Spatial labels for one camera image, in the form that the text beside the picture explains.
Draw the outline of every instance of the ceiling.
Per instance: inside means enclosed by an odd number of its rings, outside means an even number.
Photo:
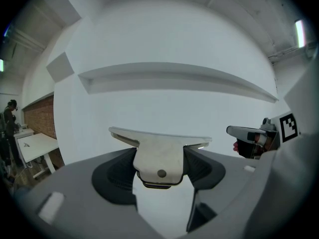
[[[271,62],[298,50],[295,20],[302,15],[289,0],[188,0],[210,8],[250,35]],[[35,57],[66,23],[43,1],[31,0],[21,11],[6,41],[5,70],[24,76]],[[314,36],[307,28],[307,41]]]

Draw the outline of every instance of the white table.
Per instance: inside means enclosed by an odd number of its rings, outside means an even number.
[[[18,139],[18,144],[25,162],[30,162],[40,156],[43,156],[46,164],[48,165],[47,169],[50,169],[51,173],[55,172],[49,152],[59,147],[58,141],[56,139],[39,133]],[[46,171],[41,164],[40,168],[41,171],[35,174],[33,176],[34,178]]]
[[[22,163],[23,163],[25,168],[26,168],[26,164],[25,164],[25,161],[24,161],[23,156],[21,154],[21,150],[20,150],[20,147],[19,147],[19,144],[18,144],[18,139],[19,138],[23,138],[23,137],[27,137],[27,136],[30,136],[30,135],[33,135],[33,134],[34,134],[34,131],[32,129],[30,129],[30,128],[27,128],[27,129],[21,129],[19,132],[15,133],[13,135],[14,139],[15,139],[16,146],[18,148],[20,159],[22,160]]]

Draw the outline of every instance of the brick wall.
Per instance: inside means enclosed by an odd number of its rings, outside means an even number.
[[[56,139],[54,117],[53,117],[53,99],[50,96],[33,105],[23,109],[24,123],[34,130],[34,133],[43,133],[49,137]],[[52,163],[61,167],[64,165],[59,149],[49,152]]]

